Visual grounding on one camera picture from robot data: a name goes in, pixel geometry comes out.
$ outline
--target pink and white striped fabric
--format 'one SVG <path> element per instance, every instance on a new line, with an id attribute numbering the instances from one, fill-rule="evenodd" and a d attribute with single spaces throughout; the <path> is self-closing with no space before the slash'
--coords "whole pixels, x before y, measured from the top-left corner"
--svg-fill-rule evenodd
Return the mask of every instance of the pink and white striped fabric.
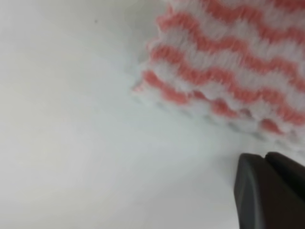
<path id="1" fill-rule="evenodd" d="M 305 149 L 305 0 L 167 0 L 141 95 Z"/>

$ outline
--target folded cloth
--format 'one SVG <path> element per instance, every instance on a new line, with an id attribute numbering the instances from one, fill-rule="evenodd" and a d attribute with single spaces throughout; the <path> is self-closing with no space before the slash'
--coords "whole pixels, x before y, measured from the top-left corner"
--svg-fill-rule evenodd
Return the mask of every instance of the folded cloth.
<path id="1" fill-rule="evenodd" d="M 140 95 L 305 149 L 305 0 L 167 0 Z"/>

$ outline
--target wavy stripe pattern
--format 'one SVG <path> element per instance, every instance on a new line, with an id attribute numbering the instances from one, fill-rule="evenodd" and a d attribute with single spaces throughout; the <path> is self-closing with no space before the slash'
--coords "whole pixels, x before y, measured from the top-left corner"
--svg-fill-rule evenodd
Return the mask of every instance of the wavy stripe pattern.
<path id="1" fill-rule="evenodd" d="M 144 82 L 149 84 L 149 86 L 159 89 L 162 93 L 163 99 L 167 101 L 174 102 L 179 105 L 186 105 L 193 99 L 202 100 L 210 104 L 211 111 L 216 115 L 233 119 L 240 117 L 240 114 L 238 114 L 238 112 L 231 110 L 222 100 L 208 100 L 201 92 L 198 91 L 194 91 L 193 93 L 189 94 L 177 92 L 174 88 L 162 82 L 158 78 L 158 76 L 151 70 L 144 71 L 142 75 Z M 239 113 L 245 114 L 248 112 L 246 110 L 241 110 L 239 111 Z M 278 126 L 270 119 L 262 120 L 259 125 L 262 129 L 273 132 L 277 135 L 283 134 L 283 132 L 279 130 Z"/>
<path id="2" fill-rule="evenodd" d="M 201 33 L 199 22 L 189 14 L 176 13 L 170 18 L 159 17 L 157 22 L 163 31 L 173 27 L 182 27 L 187 30 L 190 33 L 192 41 L 196 43 L 198 51 L 214 53 L 228 49 L 242 56 L 240 64 L 260 74 L 281 71 L 290 78 L 289 83 L 291 85 L 305 92 L 305 77 L 298 74 L 298 66 L 294 62 L 280 57 L 275 57 L 270 61 L 264 61 L 250 53 L 246 41 L 241 41 L 235 37 L 224 37 L 219 41 L 210 40 Z"/>
<path id="3" fill-rule="evenodd" d="M 304 30 L 290 27 L 285 31 L 273 29 L 264 22 L 262 11 L 248 5 L 241 5 L 235 9 L 230 9 L 221 5 L 217 0 L 201 0 L 207 4 L 206 12 L 212 14 L 216 19 L 226 23 L 236 20 L 246 20 L 254 25 L 262 38 L 268 39 L 270 43 L 281 42 L 283 40 L 293 40 L 298 44 L 305 43 Z"/>
<path id="4" fill-rule="evenodd" d="M 305 1 L 258 1 L 167 0 L 143 90 L 305 142 Z"/>
<path id="5" fill-rule="evenodd" d="M 297 112 L 291 108 L 285 101 L 285 95 L 277 90 L 270 88 L 260 88 L 257 91 L 243 89 L 234 78 L 234 72 L 226 71 L 218 67 L 208 68 L 206 71 L 193 69 L 184 60 L 184 54 L 170 46 L 158 46 L 150 53 L 153 61 L 164 60 L 170 64 L 178 66 L 178 75 L 184 80 L 194 84 L 202 85 L 209 81 L 225 85 L 227 91 L 230 92 L 236 100 L 245 104 L 254 103 L 258 100 L 277 105 L 277 114 L 286 122 L 295 125 L 305 124 L 305 114 Z"/>

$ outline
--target black object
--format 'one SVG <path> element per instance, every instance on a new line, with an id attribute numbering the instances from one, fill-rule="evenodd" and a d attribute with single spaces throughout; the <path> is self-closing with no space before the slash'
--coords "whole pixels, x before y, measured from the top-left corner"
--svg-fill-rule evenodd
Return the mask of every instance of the black object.
<path id="1" fill-rule="evenodd" d="M 305 229 L 305 167 L 279 154 L 241 154 L 235 201 L 240 229 Z"/>

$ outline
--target white surface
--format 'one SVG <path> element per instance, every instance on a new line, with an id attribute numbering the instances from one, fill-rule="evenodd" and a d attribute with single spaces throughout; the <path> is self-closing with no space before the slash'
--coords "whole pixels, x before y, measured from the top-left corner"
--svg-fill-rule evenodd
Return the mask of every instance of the white surface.
<path id="1" fill-rule="evenodd" d="M 130 97 L 160 12 L 0 1 L 0 228 L 238 228 L 237 157 L 276 148 Z"/>

